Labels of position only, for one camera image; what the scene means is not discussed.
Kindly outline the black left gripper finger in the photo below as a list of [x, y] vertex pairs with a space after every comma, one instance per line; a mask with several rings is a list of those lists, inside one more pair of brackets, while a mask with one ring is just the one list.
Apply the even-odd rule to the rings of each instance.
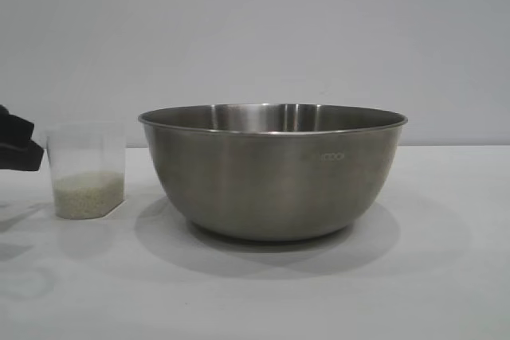
[[36, 142], [30, 140], [27, 147], [14, 147], [1, 144], [0, 168], [22, 172], [37, 172], [40, 170], [45, 150]]
[[34, 124], [17, 115], [11, 114], [8, 109], [1, 106], [1, 144], [27, 145], [32, 138]]

